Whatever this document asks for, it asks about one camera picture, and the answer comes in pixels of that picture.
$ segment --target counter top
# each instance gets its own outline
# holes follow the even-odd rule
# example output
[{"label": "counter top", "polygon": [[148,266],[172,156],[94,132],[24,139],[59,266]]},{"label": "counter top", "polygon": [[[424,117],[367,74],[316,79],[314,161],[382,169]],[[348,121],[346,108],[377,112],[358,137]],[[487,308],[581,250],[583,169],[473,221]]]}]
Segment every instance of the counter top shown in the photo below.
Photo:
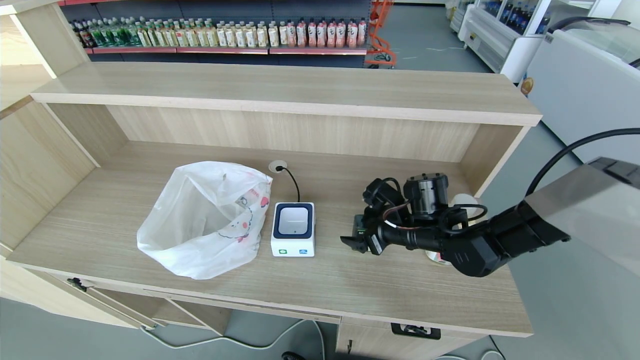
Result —
[{"label": "counter top", "polygon": [[[252,262],[197,281],[171,274],[138,250],[136,232],[175,167],[218,160],[270,174],[267,165],[273,159],[288,162],[302,201],[316,205],[314,258],[271,255],[273,204],[296,194],[286,174],[272,174],[271,207]],[[530,335],[527,313],[506,266],[488,277],[467,277],[430,261],[420,250],[390,246],[373,256],[342,244],[339,236],[351,234],[353,216],[363,211],[367,184],[387,176],[403,182],[417,172],[447,174],[450,197],[469,191],[457,163],[129,142],[78,184],[8,260],[146,290],[483,334]]]},{"label": "counter top", "polygon": [[538,110],[500,74],[204,63],[82,64],[38,102],[265,111],[535,126]]}]

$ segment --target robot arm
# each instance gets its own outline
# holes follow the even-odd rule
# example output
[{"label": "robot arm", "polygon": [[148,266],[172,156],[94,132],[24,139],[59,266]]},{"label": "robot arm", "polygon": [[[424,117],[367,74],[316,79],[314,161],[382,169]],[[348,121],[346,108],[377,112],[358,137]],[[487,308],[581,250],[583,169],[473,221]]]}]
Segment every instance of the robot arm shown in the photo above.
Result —
[{"label": "robot arm", "polygon": [[[461,273],[483,277],[525,252],[568,241],[568,233],[575,233],[581,225],[600,224],[606,194],[615,192],[622,199],[637,200],[640,170],[637,165],[599,158],[533,192],[516,206],[472,226],[468,222],[483,216],[486,208],[480,206],[485,211],[468,219],[465,208],[478,205],[450,207],[447,187],[444,174],[407,179],[404,195],[386,181],[374,180],[363,193],[369,207],[363,215],[356,216],[353,235],[342,236],[342,242],[353,250],[369,250],[374,255],[382,254],[390,244],[408,250],[431,250],[441,253]],[[579,219],[566,215],[578,209]],[[637,234],[638,223],[633,218],[616,214],[615,221],[608,225]]]}]

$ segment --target gray floor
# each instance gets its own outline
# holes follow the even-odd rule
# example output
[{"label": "gray floor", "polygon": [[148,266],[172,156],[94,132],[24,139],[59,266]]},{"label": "gray floor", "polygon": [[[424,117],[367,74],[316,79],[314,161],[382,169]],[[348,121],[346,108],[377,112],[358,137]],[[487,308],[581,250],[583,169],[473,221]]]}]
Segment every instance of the gray floor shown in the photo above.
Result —
[{"label": "gray floor", "polygon": [[[443,8],[397,6],[381,35],[398,53],[398,69],[488,72],[449,31]],[[561,145],[543,126],[529,131],[483,195],[496,214],[522,199],[538,169]],[[543,183],[575,168],[565,158]],[[632,359],[640,352],[637,324],[640,281],[603,259],[579,240],[555,244],[523,255],[510,266],[535,335],[527,339],[496,337],[509,360]],[[294,320],[235,311],[227,335],[256,345],[270,343]],[[209,333],[169,326],[159,334],[174,343],[201,340]],[[335,326],[324,325],[328,348]],[[0,300],[0,358],[18,359],[278,359],[284,350],[318,360],[319,338],[311,323],[301,325],[268,351],[253,351],[217,342],[185,350],[170,350],[137,330],[122,329],[52,315],[37,308]],[[480,339],[454,354],[479,359],[493,348]],[[485,360],[496,360],[488,356]]]}]

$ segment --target black cable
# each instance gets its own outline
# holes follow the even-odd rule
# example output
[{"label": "black cable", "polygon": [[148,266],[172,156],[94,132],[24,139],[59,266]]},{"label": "black cable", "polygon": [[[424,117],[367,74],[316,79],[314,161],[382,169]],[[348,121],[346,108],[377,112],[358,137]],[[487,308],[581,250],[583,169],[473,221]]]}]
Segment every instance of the black cable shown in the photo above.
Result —
[{"label": "black cable", "polygon": [[385,182],[385,183],[386,183],[387,181],[392,181],[394,184],[396,184],[396,190],[397,190],[399,193],[402,193],[402,192],[400,191],[400,183],[398,183],[398,180],[396,180],[394,177],[385,177],[384,179],[382,179],[382,181],[383,181],[383,182]]},{"label": "black cable", "polygon": [[458,210],[458,209],[463,209],[463,208],[477,208],[477,209],[482,209],[482,212],[480,212],[480,214],[470,218],[468,221],[474,221],[474,220],[478,220],[479,218],[485,216],[488,212],[488,208],[484,205],[480,205],[480,204],[456,204],[454,206],[451,206],[450,208],[447,208],[445,211],[442,212],[442,214],[440,215],[440,217],[438,218],[438,227],[440,228],[440,230],[445,233],[445,234],[451,234],[451,235],[459,235],[459,234],[463,234],[466,233],[467,231],[471,231],[475,228],[476,225],[470,226],[470,227],[463,227],[462,229],[449,229],[447,227],[447,224],[445,223],[445,221],[447,220],[447,215],[449,215],[450,212],[454,211],[454,210]]},{"label": "black cable", "polygon": [[529,196],[534,191],[536,191],[536,188],[540,184],[540,181],[542,180],[542,178],[558,161],[560,161],[560,159],[564,155],[567,155],[568,153],[572,152],[577,147],[580,147],[590,142],[594,142],[595,140],[609,138],[612,136],[620,136],[620,135],[640,135],[640,127],[628,127],[626,129],[603,131],[601,133],[593,134],[591,136],[582,138],[572,143],[571,145],[566,146],[564,149],[560,150],[553,158],[551,158],[551,160],[549,160],[545,164],[545,166],[542,167],[542,169],[540,169],[540,171],[536,174],[536,177],[534,177],[533,181],[531,181],[531,185],[529,185],[529,188],[527,189],[527,193],[525,194],[525,196]]},{"label": "black cable", "polygon": [[507,358],[504,357],[504,354],[502,353],[502,351],[500,351],[500,348],[498,347],[498,345],[495,344],[495,341],[493,340],[493,336],[489,335],[489,339],[493,343],[493,346],[495,347],[495,351],[499,352],[504,360],[507,360]]},{"label": "black cable", "polygon": [[276,171],[282,170],[286,170],[289,173],[289,176],[291,176],[291,180],[293,180],[293,183],[296,185],[296,191],[298,192],[298,202],[300,202],[300,188],[298,188],[298,182],[296,181],[296,178],[293,177],[293,174],[291,173],[291,171],[289,171],[288,168],[285,168],[283,166],[276,167]]}]

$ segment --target plastic bag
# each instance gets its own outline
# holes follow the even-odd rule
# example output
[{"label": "plastic bag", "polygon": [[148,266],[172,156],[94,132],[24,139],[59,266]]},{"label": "plastic bag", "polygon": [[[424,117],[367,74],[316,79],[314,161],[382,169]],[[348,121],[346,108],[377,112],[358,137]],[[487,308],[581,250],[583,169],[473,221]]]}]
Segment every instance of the plastic bag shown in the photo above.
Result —
[{"label": "plastic bag", "polygon": [[138,248],[176,275],[210,279],[253,260],[271,178],[234,163],[176,168],[138,229]]}]

